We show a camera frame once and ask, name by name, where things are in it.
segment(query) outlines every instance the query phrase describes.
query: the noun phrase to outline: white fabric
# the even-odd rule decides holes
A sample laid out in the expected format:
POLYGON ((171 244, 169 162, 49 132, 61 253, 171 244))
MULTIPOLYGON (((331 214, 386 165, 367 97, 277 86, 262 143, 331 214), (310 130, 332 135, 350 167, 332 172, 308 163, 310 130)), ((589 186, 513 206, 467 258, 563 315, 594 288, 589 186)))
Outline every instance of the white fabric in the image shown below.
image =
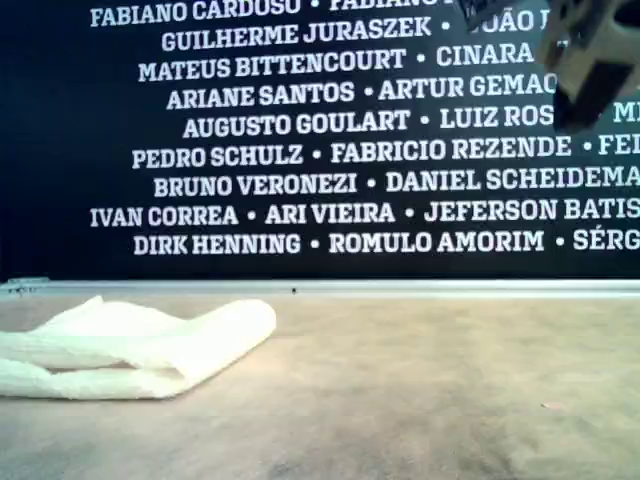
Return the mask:
POLYGON ((185 321, 94 297, 29 332, 0 332, 0 395, 172 397, 227 367, 275 327, 275 312, 260 300, 232 302, 185 321))

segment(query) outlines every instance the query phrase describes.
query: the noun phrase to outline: metal strip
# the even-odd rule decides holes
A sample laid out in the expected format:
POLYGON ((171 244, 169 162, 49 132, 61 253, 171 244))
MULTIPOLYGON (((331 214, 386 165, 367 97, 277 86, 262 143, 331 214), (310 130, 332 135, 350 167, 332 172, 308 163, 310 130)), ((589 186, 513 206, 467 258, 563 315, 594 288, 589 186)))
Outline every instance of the metal strip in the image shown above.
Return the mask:
POLYGON ((640 280, 13 281, 0 295, 302 295, 413 298, 636 298, 640 280))

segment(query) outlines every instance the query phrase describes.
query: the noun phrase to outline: black wall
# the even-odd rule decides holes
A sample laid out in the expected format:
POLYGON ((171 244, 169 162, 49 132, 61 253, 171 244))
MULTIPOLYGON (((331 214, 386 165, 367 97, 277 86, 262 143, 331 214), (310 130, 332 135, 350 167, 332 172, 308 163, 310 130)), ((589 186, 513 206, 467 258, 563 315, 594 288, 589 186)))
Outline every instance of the black wall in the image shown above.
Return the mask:
MULTIPOLYGON (((363 2, 336 3, 348 7, 363 2)), ((636 169, 640 162, 638 156, 632 154, 634 139, 629 135, 635 131, 632 120, 637 120, 633 110, 638 108, 635 99, 624 99, 609 109, 595 131, 558 140, 549 126, 550 94, 535 93, 536 89, 532 87, 522 94, 480 95, 479 89, 491 82, 497 82, 493 84, 497 89, 508 87, 499 81, 504 75, 515 78, 524 74, 525 86, 532 76, 531 81, 544 84, 544 72, 531 62, 528 54, 535 52, 544 18, 541 9, 545 4, 520 5, 519 10, 525 12, 520 15, 524 21, 521 26, 531 26, 529 31, 469 34, 452 4, 440 0, 435 5, 426 3, 430 2, 418 6, 332 11, 329 0, 320 0, 315 7, 310 0, 301 0, 300 10, 291 15, 200 21, 188 18, 171 23, 92 28, 92 7, 115 8, 133 3, 127 0, 120 3, 105 0, 96 5, 44 0, 4 2, 0 17, 4 45, 1 161, 6 205, 3 205, 5 211, 0 231, 4 275, 46 275, 52 279, 637 276, 640 235, 635 229, 640 202, 635 196, 640 181, 636 169), (424 36, 399 38, 401 21, 386 20, 384 25, 388 30, 385 35, 368 40, 312 43, 301 39, 297 43, 281 40, 271 46, 171 52, 162 48, 162 37, 166 32, 209 30, 210 38, 213 38, 218 29, 295 24, 298 37, 303 37, 309 31, 310 23, 350 22, 355 28, 356 21, 366 24, 372 19, 425 16, 430 20, 426 27, 425 24, 422 26, 431 34, 424 36), (444 22, 450 28, 445 29, 444 22), (485 52, 481 64, 438 64, 438 52, 443 52, 441 47, 448 47, 444 51, 448 52, 449 58, 450 52, 458 47, 480 45, 484 52, 484 45, 488 44, 494 47, 497 56, 491 58, 491 52, 485 52), (400 49, 402 58, 392 56, 389 53, 392 49, 400 49), (366 50, 387 52, 383 55, 389 59, 389 66, 398 68, 236 75, 236 57, 366 50), (502 50, 516 54, 505 56, 501 54, 502 50), (423 62, 419 61, 422 59, 419 55, 424 56, 423 62), (201 80, 139 81, 139 64, 205 59, 222 65, 218 70, 221 76, 201 80), (227 72, 229 76, 224 76, 225 62, 231 66, 227 72), (463 96, 434 98, 427 92, 424 98, 381 98, 384 82, 397 85, 402 79, 454 77, 461 79, 453 82, 460 86, 463 96), (264 88, 342 82, 345 82, 343 101, 335 103, 308 101, 265 105, 260 101, 268 100, 264 91, 263 96, 260 95, 260 89, 264 88), (255 103, 239 107, 167 110, 174 90, 217 88, 222 92, 223 88, 234 86, 253 90, 255 94, 248 94, 250 101, 247 103, 255 103), (366 95, 367 88, 372 89, 371 95, 366 95), (447 128, 444 109, 449 111, 448 118, 453 118, 454 109, 465 108, 467 113, 469 108, 477 108, 485 126, 447 128), (632 110, 625 113, 625 108, 632 110), (374 116, 379 111, 405 111, 410 116, 405 118, 406 129, 396 120, 393 131, 296 131, 296 119, 300 115, 355 112, 356 118, 362 121, 367 111, 373 112, 370 115, 374 116), (526 125, 507 124, 509 119, 512 123, 515 121, 514 115, 540 112, 543 112, 540 118, 527 117, 530 122, 526 125), (184 138, 190 119, 260 115, 288 117, 291 133, 184 138), (429 118, 428 124, 421 123, 423 116, 429 118), (627 136, 611 137, 614 133, 627 136), (563 143, 565 152, 570 151, 570 155, 518 156, 513 145, 511 149, 507 145, 502 151, 493 148, 499 138, 511 138, 505 142, 513 144, 524 141, 517 140, 522 137, 547 137, 547 142, 563 143), (444 146, 445 150, 435 151, 444 154, 440 159, 402 160, 400 155, 402 161, 382 161, 384 156, 378 153, 374 155, 377 161, 343 163, 340 161, 343 156, 333 153, 337 143, 353 143, 352 148, 357 149, 362 142, 406 145, 406 142, 416 140, 444 146), (616 141, 618 155, 615 155, 616 141), (590 150, 585 149, 585 142, 591 144, 590 150), (214 147, 250 145, 282 145, 285 153, 298 148, 291 145, 300 145, 299 158, 302 160, 285 154, 282 158, 290 157, 289 162, 294 164, 218 166, 209 162, 208 155, 214 147), (467 152, 475 152, 475 158, 454 158, 456 148, 460 156, 460 148, 465 145, 467 152), (196 148, 203 149, 207 155, 207 162, 201 167, 146 168, 148 163, 143 163, 141 168, 133 168, 134 150, 196 148), (314 151, 320 152, 319 158, 314 158, 314 151), (520 175, 535 176, 543 185, 539 188, 491 188, 500 185, 492 184, 488 178, 495 181, 501 175, 516 175, 518 169, 527 172, 522 170, 520 175), (396 177, 404 178, 409 172, 419 175, 420 171, 428 171, 434 175, 434 171, 443 171, 443 175, 447 172, 452 175, 454 170, 459 172, 456 175, 460 175, 460 185, 473 185, 474 189, 459 185, 460 188, 452 190, 440 185, 427 191, 388 191, 388 172, 396 172, 396 177), (613 173, 618 176, 607 184, 607 174, 613 173), (350 190, 345 190, 348 185, 342 182, 337 192, 315 195, 247 195, 241 190, 242 182, 249 181, 250 176, 292 175, 286 181, 295 182, 300 175, 308 174, 341 174, 342 177, 333 178, 355 180, 350 190), (572 176, 574 185, 562 184, 563 175, 565 178, 572 176), (215 196, 158 196, 162 191, 156 189, 156 182, 211 176, 228 177, 223 182, 232 185, 232 192, 215 196), (368 183, 370 180, 375 181, 375 186, 368 183), (462 204, 464 208, 477 209, 475 218, 469 210, 466 217, 460 213, 456 221, 428 222, 424 214, 431 211, 432 202, 450 202, 448 208, 456 202, 484 203, 462 204), (343 209, 350 210, 358 203, 375 204, 366 207, 369 209, 388 208, 387 216, 378 218, 386 222, 318 223, 314 218, 314 209, 319 212, 323 208, 318 205, 349 204, 343 209), (274 214, 280 212, 282 216, 280 206, 285 204, 302 205, 295 208, 306 213, 306 221, 303 223, 303 218, 296 217, 297 223, 278 224, 274 214), (549 215, 536 215, 535 209, 543 204, 553 207, 547 211, 549 215), (226 225, 149 224, 149 215, 157 211, 152 210, 153 207, 185 207, 183 211, 193 212, 193 206, 201 206, 201 211, 210 206, 232 207, 237 223, 232 221, 233 212, 227 212, 226 225), (127 226, 104 226, 105 220, 119 218, 115 210, 108 209, 119 208, 137 208, 141 217, 128 219, 127 226), (97 210, 92 214, 91 209, 103 209, 103 215, 95 213, 97 210), (413 211, 413 216, 407 215, 408 209, 413 211), (526 211, 528 219, 519 218, 522 210, 526 211), (271 223, 266 220, 269 211, 271 223), (495 218, 486 216, 490 211, 495 218), (249 212, 255 213, 254 219, 249 218, 249 212), (102 226, 92 226, 94 221, 102 226), (384 241, 374 235, 381 232, 406 232, 408 250, 417 236, 424 251, 397 251, 393 243, 385 246, 384 241), (252 252, 251 247, 246 247, 244 253, 230 253, 234 251, 233 246, 226 242, 233 235, 236 235, 236 241, 242 241, 238 236, 241 234, 266 234, 271 235, 272 240, 277 234, 293 237, 289 237, 288 253, 258 254, 252 252), (180 244, 184 250, 172 244, 176 248, 169 252, 172 254, 136 254, 135 237, 158 235, 184 236, 184 243, 180 244), (212 235, 209 246, 214 251, 195 253, 194 235, 212 235), (424 243, 429 238, 430 248, 424 243), (350 252, 340 250, 341 241, 351 245, 350 252), (367 241, 378 251, 356 251, 362 250, 367 241)), ((190 14, 193 4, 186 2, 190 14)), ((247 0, 238 4, 249 8, 253 2, 247 0)), ((281 4, 282 0, 274 0, 274 8, 281 4)), ((508 18, 506 20, 503 26, 508 30, 510 23, 508 18)), ((405 34, 411 30, 414 27, 404 25, 405 34)), ((298 64, 298 68, 302 68, 303 63, 298 64)), ((325 85, 320 91, 329 94, 331 88, 325 85)), ((402 115, 405 113, 396 113, 400 118, 402 115)), ((266 181, 267 177, 254 178, 266 181)))

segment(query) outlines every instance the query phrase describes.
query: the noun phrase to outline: small debris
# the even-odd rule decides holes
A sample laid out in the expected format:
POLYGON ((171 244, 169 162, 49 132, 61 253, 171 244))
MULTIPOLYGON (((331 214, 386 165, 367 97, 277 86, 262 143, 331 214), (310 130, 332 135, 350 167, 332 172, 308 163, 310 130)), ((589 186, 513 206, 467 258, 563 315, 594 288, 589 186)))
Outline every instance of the small debris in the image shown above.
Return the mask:
POLYGON ((556 403, 556 402, 547 402, 547 403, 543 403, 541 404, 542 407, 544 408, 548 408, 549 410, 560 410, 560 411, 565 411, 566 407, 564 405, 562 405, 561 403, 556 403))

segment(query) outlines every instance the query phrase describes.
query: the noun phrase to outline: floor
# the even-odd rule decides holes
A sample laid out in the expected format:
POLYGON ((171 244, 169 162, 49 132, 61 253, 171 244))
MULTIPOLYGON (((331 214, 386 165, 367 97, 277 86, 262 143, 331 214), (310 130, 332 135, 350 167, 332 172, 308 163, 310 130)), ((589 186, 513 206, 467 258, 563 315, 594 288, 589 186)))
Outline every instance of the floor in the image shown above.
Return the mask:
MULTIPOLYGON (((86 298, 3 301, 0 328, 86 298)), ((0 479, 640 478, 638 301, 265 300, 272 339, 177 399, 0 399, 0 479)))

